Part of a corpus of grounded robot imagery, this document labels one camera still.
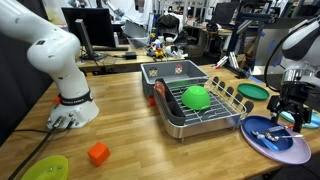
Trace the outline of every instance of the red object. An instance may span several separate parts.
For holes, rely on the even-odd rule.
[[[61,98],[60,97],[55,98],[54,103],[56,103],[56,104],[61,103]]]
[[[148,97],[148,101],[149,101],[149,104],[150,106],[156,106],[156,100],[154,99],[154,96],[149,96]]]
[[[91,162],[96,166],[101,166],[101,164],[110,156],[109,148],[101,142],[97,142],[87,153]]]

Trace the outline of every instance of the wooden table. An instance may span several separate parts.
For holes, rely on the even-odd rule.
[[[234,88],[244,82],[255,83],[236,79],[226,69],[214,70],[210,65],[201,68],[211,78],[219,76]],[[83,128],[53,135],[18,176],[40,159],[56,154],[68,159],[70,180],[244,179],[283,165],[254,150],[239,129],[209,132],[178,142],[166,132],[157,107],[149,106],[142,91],[141,76],[141,72],[134,72],[87,77],[100,108],[98,117]],[[57,94],[53,84],[17,129],[46,129]],[[268,116],[267,102],[254,101],[251,115]],[[319,129],[303,129],[302,134],[312,153],[318,153]],[[35,132],[13,132],[0,148],[0,179],[7,179],[44,136]],[[95,167],[89,161],[87,150],[98,141],[109,147],[111,155],[102,166]]]
[[[146,55],[146,51],[144,49],[131,49],[129,45],[121,45],[123,47],[129,47],[128,52],[132,51],[137,54],[137,59],[133,60],[126,60],[124,58],[119,58],[119,57],[113,57],[113,56],[121,56],[125,54],[125,51],[105,51],[105,52],[97,52],[97,53],[105,53],[109,54],[108,57],[96,61],[99,66],[125,66],[125,65],[140,65],[143,63],[153,63],[155,62],[152,57]],[[163,58],[162,61],[176,61],[176,60],[183,60],[184,58],[173,58],[169,57]],[[77,64],[78,67],[81,69],[84,68],[93,68],[97,67],[97,64],[90,60],[90,61],[82,61],[77,59]]]

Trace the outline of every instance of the blue plate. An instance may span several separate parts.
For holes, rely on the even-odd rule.
[[[292,117],[291,114],[287,113],[287,112],[281,112],[280,116],[283,117],[283,119],[294,123],[294,119]],[[305,128],[318,128],[320,124],[320,116],[316,113],[316,112],[312,112],[312,116],[311,116],[311,123],[309,124],[303,124],[302,127]]]
[[[270,119],[266,117],[248,116],[243,121],[242,129],[249,139],[251,139],[256,144],[267,148],[267,146],[260,139],[252,134],[252,130],[262,133],[264,130],[275,126],[279,125],[271,123]],[[290,134],[285,129],[272,132],[271,134],[274,136],[290,136]],[[284,151],[292,147],[293,140],[292,138],[280,138],[278,141],[272,143],[276,145],[280,151]]]

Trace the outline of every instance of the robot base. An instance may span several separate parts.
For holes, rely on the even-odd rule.
[[[60,124],[59,128],[66,128],[70,121],[74,121],[71,128],[81,128],[93,120],[98,113],[99,108],[94,101],[86,101],[85,103],[74,106],[57,104],[51,111],[47,127],[51,129],[56,119],[63,116],[63,122]]]

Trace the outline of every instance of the screen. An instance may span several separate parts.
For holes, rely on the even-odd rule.
[[[101,8],[62,8],[69,32],[76,35],[82,43],[75,21],[84,21],[90,43],[97,46],[116,47],[109,9]]]
[[[217,3],[217,6],[212,14],[211,21],[221,25],[228,25],[232,20],[232,16],[239,3]]]

